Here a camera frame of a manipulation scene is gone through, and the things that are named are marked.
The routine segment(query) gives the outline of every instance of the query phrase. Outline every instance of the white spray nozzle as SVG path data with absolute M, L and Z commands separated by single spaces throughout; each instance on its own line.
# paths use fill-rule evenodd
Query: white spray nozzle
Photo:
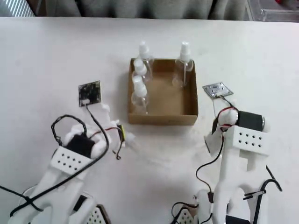
M 141 76 L 134 76 L 132 81 L 134 84 L 135 94 L 138 97 L 145 97 L 146 94 L 148 94 L 148 91 L 146 90 L 145 84 L 143 83 Z
M 190 46 L 189 46 L 188 42 L 182 42 L 180 59 L 183 62 L 188 62 L 191 59 L 191 51 L 190 51 Z
M 141 41 L 139 44 L 139 55 L 142 59 L 147 59 L 150 57 L 150 49 L 146 45 L 145 41 Z
M 135 59 L 134 61 L 134 67 L 135 67 L 135 72 L 137 73 L 137 75 L 139 76 L 143 76 L 146 74 L 147 69 L 145 67 L 145 64 L 143 63 L 143 61 L 139 58 Z

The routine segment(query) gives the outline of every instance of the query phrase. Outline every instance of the white tabletop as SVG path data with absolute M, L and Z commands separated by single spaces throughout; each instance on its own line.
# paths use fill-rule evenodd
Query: white tabletop
M 175 58 L 189 41 L 195 60 L 199 117 L 194 126 L 127 124 L 129 60 L 145 40 L 157 58 Z M 299 24 L 236 21 L 99 18 L 0 18 L 0 184 L 18 192 L 39 182 L 57 143 L 50 129 L 60 115 L 92 124 L 78 107 L 78 85 L 100 80 L 111 118 L 139 136 L 144 148 L 110 151 L 85 190 L 103 204 L 114 224 L 162 224 L 171 205 L 192 202 L 196 168 L 211 160 L 204 145 L 214 118 L 202 86 L 223 81 L 240 110 L 271 123 L 275 146 L 269 167 L 283 192 L 269 186 L 269 223 L 298 219 Z M 96 115 L 97 106 L 91 106 Z M 60 135 L 74 124 L 62 122 Z M 214 187 L 220 161 L 202 170 Z M 0 190 L 0 219 L 8 220 L 18 197 Z

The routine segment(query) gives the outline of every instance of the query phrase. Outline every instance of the black wire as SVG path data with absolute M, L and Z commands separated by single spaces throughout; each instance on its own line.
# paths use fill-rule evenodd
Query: black wire
M 223 99 L 224 101 L 226 101 L 231 107 L 237 109 L 230 101 L 228 101 L 224 96 L 220 95 L 219 96 L 221 99 Z
M 271 178 L 276 180 L 273 173 L 271 172 L 270 168 L 268 167 L 268 165 L 266 165 L 266 169 L 267 169 L 268 173 L 270 174 Z
M 212 163 L 214 163 L 214 162 L 216 162 L 216 161 L 218 160 L 218 158 L 219 158 L 220 155 L 221 155 L 221 152 L 222 152 L 222 149 L 223 149 L 223 145 L 224 145 L 224 137 L 222 136 L 221 147 L 220 147 L 219 153 L 218 153 L 218 155 L 216 156 L 216 158 L 213 159 L 212 161 L 210 161 L 210 162 L 208 162 L 208 163 L 206 163 L 206 164 L 204 164 L 204 165 L 198 167 L 198 169 L 196 170 L 196 173 L 195 173 L 197 179 L 199 179 L 201 182 L 205 183 L 205 184 L 209 187 L 210 193 L 212 192 L 212 188 L 211 188 L 210 184 L 208 184 L 208 183 L 205 182 L 204 180 L 200 179 L 200 178 L 198 177 L 197 173 L 199 172 L 199 170 L 200 170 L 201 168 L 203 168 L 203 167 L 205 167 L 205 166 L 208 166 L 208 165 L 210 165 L 210 164 L 212 164 Z
M 19 197 L 24 198 L 29 204 L 32 205 L 33 208 L 35 208 L 38 211 L 43 211 L 42 209 L 38 208 L 35 204 L 33 204 L 33 201 L 28 196 L 21 195 L 21 194 L 19 194 L 18 192 L 14 191 L 14 190 L 11 190 L 11 189 L 8 189 L 8 188 L 2 187 L 2 186 L 0 186 L 0 189 L 5 190 L 9 193 L 12 193 L 12 194 L 15 194 Z
M 278 181 L 275 180 L 275 179 L 268 179 L 268 180 L 266 180 L 266 181 L 262 184 L 261 191 L 262 191 L 262 190 L 265 190 L 267 184 L 268 184 L 268 183 L 271 183 L 271 182 L 273 182 L 273 183 L 276 184 L 276 187 L 278 188 L 279 191 L 282 191 L 282 188 L 281 188 L 280 184 L 279 184 Z M 254 214 L 254 218 L 253 218 L 253 223 L 252 223 L 252 224 L 257 224 L 257 219 L 258 219 L 258 215 L 259 215 L 259 212 L 260 212 L 260 207 L 261 207 L 262 197 L 263 197 L 263 195 L 259 195 L 259 196 L 257 197 L 256 211 L 255 211 L 255 214 Z
M 173 209 L 174 209 L 174 206 L 176 206 L 177 204 L 183 204 L 183 205 L 185 205 L 185 206 L 187 206 L 187 207 L 189 207 L 189 208 L 192 208 L 192 209 L 196 209 L 196 208 L 198 208 L 198 205 L 188 204 L 188 203 L 185 203 L 185 202 L 175 202 L 175 203 L 173 204 L 172 208 L 171 208 L 171 215 L 172 215 L 172 217 L 173 217 L 172 224 L 173 224 L 173 223 L 178 223 L 177 219 L 178 219 L 179 215 L 181 214 L 181 211 L 185 208 L 185 207 L 182 207 L 182 208 L 180 209 L 180 211 L 177 213 L 177 215 L 174 216 L 174 214 L 173 214 Z
M 82 169 L 80 169 L 79 171 L 77 171 L 76 173 L 74 173 L 73 175 L 69 176 L 68 178 L 66 178 L 65 180 L 61 181 L 60 183 L 54 185 L 53 187 L 39 193 L 38 195 L 34 196 L 33 198 L 31 198 L 31 201 L 35 201 L 36 199 L 44 196 L 45 194 L 53 191 L 56 188 L 59 188 L 60 186 L 64 185 L 65 183 L 67 183 L 68 181 L 72 180 L 74 177 L 78 176 L 79 174 L 81 174 L 83 171 L 85 171 L 86 169 L 90 168 L 93 164 L 95 164 L 97 161 L 99 161 L 108 151 L 109 149 L 109 139 L 107 137 L 106 131 L 105 129 L 98 123 L 98 121 L 96 120 L 96 118 L 93 116 L 93 114 L 89 111 L 87 105 L 86 108 L 89 112 L 89 114 L 91 115 L 93 121 L 96 123 L 96 125 L 100 128 L 100 130 L 103 132 L 105 140 L 106 140 L 106 148 L 105 151 L 98 156 L 98 158 L 94 159 L 93 161 L 91 161 L 90 163 L 88 163 L 87 165 L 85 165 Z M 14 213 L 16 213 L 17 211 L 19 211 L 22 208 L 25 208 L 26 206 L 28 206 L 30 203 L 26 202 L 24 204 L 21 204 L 20 206 L 18 206 L 17 208 L 15 208 L 14 210 L 12 210 L 12 212 L 10 213 L 10 217 L 12 217 L 14 215 Z
M 85 124 L 82 120 L 80 120 L 79 118 L 76 118 L 76 117 L 73 116 L 73 115 L 65 114 L 65 115 L 63 115 L 63 116 L 58 117 L 58 118 L 53 122 L 53 124 L 51 125 L 51 129 L 52 129 L 52 132 L 53 132 L 53 136 L 54 136 L 55 140 L 58 142 L 59 146 L 62 146 L 62 141 L 61 141 L 61 137 L 56 135 L 55 125 L 56 125 L 59 121 L 61 121 L 63 118 L 73 118 L 74 120 L 76 120 L 77 122 L 79 122 L 80 124 L 82 124 L 83 129 L 84 129 L 83 134 L 84 134 L 84 136 L 86 136 L 86 134 L 87 134 L 86 124 Z
M 208 218 L 207 220 L 205 220 L 205 221 L 201 222 L 200 224 L 203 224 L 203 223 L 206 223 L 206 222 L 208 222 L 208 221 L 209 221 L 211 218 L 212 218 L 212 213 L 210 214 L 210 216 L 209 216 L 209 218 Z

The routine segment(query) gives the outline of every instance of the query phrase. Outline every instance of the cardboard box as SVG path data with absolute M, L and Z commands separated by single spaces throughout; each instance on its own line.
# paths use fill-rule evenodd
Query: cardboard box
M 155 59 L 153 80 L 146 83 L 149 105 L 148 115 L 134 113 L 131 96 L 134 91 L 131 59 L 128 83 L 128 121 L 143 125 L 193 125 L 198 117 L 198 100 L 195 67 L 191 71 L 189 84 L 179 89 L 172 85 L 174 59 Z

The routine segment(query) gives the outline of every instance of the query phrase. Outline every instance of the plastic spray bottle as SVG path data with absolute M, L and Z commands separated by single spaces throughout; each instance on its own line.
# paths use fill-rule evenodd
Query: plastic spray bottle
M 173 86 L 183 88 L 190 81 L 191 71 L 194 67 L 191 59 L 191 51 L 188 42 L 182 42 L 180 57 L 175 61 L 174 76 L 172 79 Z
M 146 45 L 145 41 L 141 41 L 139 44 L 139 58 L 143 61 L 145 64 L 147 70 L 151 73 L 153 73 L 153 64 L 154 64 L 154 57 L 150 54 L 150 49 Z
M 134 105 L 134 113 L 148 114 L 148 92 L 141 76 L 135 76 L 132 79 L 134 84 L 134 92 L 131 97 L 131 102 Z
M 140 58 L 135 59 L 134 61 L 134 68 L 135 71 L 132 74 L 132 79 L 135 76 L 140 76 L 142 77 L 144 83 L 147 83 L 148 81 L 153 79 L 152 74 L 147 70 L 145 64 Z

